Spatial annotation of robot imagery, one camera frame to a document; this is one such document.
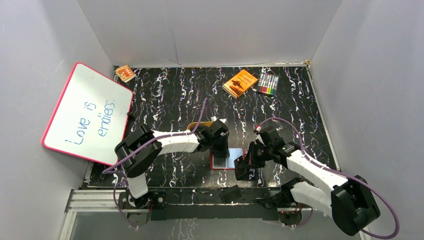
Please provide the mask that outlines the orange oval tray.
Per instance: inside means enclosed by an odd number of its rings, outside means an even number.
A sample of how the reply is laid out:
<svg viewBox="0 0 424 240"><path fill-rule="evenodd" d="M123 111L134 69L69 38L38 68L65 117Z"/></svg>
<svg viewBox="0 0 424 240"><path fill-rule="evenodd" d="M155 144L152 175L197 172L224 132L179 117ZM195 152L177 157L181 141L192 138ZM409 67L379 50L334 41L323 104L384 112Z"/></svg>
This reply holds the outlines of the orange oval tray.
<svg viewBox="0 0 424 240"><path fill-rule="evenodd" d="M201 122L192 122L187 126L187 130L192 131L197 125L197 128L201 127L210 127L213 124L213 121L201 121Z"/></svg>

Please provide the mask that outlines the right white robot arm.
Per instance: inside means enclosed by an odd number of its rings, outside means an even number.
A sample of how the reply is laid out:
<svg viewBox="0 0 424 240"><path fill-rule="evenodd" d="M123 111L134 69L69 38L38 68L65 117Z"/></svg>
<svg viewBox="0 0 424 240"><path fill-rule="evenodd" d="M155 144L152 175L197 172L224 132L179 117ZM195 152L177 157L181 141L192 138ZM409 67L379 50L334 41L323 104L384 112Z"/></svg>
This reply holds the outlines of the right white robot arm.
<svg viewBox="0 0 424 240"><path fill-rule="evenodd" d="M245 180L251 169L273 161L300 174L280 187L280 192L256 200L269 207L308 205L330 216L349 236L380 217L380 209L370 189L359 182L326 170L326 166L302 153L299 145L285 142L270 126L256 132L247 154L234 161L237 180Z"/></svg>

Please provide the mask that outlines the red card holder wallet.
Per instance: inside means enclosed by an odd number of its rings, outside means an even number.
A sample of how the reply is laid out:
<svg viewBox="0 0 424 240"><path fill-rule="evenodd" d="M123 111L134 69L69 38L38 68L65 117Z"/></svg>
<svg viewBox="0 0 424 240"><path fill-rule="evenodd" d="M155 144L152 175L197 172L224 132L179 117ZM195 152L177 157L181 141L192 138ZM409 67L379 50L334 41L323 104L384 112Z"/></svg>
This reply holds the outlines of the red card holder wallet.
<svg viewBox="0 0 424 240"><path fill-rule="evenodd" d="M236 160L237 158L241 156L244 157L246 155L246 150L244 148L229 148L228 150L229 150L229 157L226 157L226 168L213 169L212 159L214 155L213 154L210 155L211 170L234 170L235 169L234 160Z"/></svg>

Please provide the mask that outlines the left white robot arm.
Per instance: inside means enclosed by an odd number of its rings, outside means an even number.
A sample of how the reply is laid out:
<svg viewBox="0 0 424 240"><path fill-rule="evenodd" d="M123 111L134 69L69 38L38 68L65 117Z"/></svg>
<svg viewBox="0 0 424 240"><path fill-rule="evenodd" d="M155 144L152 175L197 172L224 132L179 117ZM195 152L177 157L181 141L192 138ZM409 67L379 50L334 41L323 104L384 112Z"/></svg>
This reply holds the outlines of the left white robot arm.
<svg viewBox="0 0 424 240"><path fill-rule="evenodd" d="M207 152L220 157L229 156L229 128L226 119L193 123L185 131L162 132L142 125L124 138L114 149L126 175L130 202L137 208L149 203L145 172L160 155L170 153Z"/></svg>

